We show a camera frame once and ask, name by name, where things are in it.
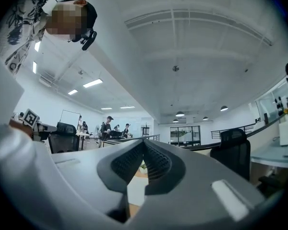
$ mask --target window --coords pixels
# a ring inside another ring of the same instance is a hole
[[[199,146],[201,132],[199,126],[171,127],[171,145],[179,147]]]

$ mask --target fluorescent light panel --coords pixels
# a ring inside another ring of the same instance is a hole
[[[39,45],[40,45],[40,42],[36,43],[35,46],[34,46],[34,49],[38,52],[39,50]]]
[[[36,74],[36,66],[37,66],[36,62],[33,61],[33,72],[34,72],[35,74]]]
[[[135,106],[123,106],[123,107],[121,107],[121,109],[125,109],[125,108],[135,108]]]
[[[89,83],[83,85],[83,87],[88,88],[88,87],[91,87],[91,86],[99,84],[99,83],[102,83],[101,79],[97,79],[95,81],[89,82]]]
[[[69,95],[72,95],[72,94],[75,94],[75,93],[77,93],[78,91],[77,90],[73,90],[73,91],[70,91],[68,94]]]

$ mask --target whiteboard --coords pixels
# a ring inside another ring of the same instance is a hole
[[[80,113],[73,113],[70,111],[63,110],[60,122],[73,125],[77,129],[79,117],[80,117]]]

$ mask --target white ceiling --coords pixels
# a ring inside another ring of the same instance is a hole
[[[197,122],[216,118],[221,106],[254,100],[285,75],[284,65],[267,72],[258,63],[275,52],[282,57],[274,46],[282,27],[267,0],[116,2],[151,72],[162,123],[177,111]]]
[[[94,109],[138,111],[140,103],[160,123],[177,111],[211,120],[222,105],[248,103],[285,75],[288,36],[266,0],[88,1],[98,13],[88,51],[46,34],[26,65],[35,60],[55,88],[77,89],[71,98]],[[104,83],[82,86],[98,78]]]

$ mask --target desk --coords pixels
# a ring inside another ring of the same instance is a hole
[[[251,152],[251,162],[288,168],[288,157],[283,156],[286,149],[288,146],[280,146],[278,138]]]
[[[80,139],[81,139],[81,136],[83,137],[83,138],[82,138],[82,143],[81,143],[81,150],[83,150],[84,137],[90,136],[90,134],[77,132],[76,135],[79,136]]]

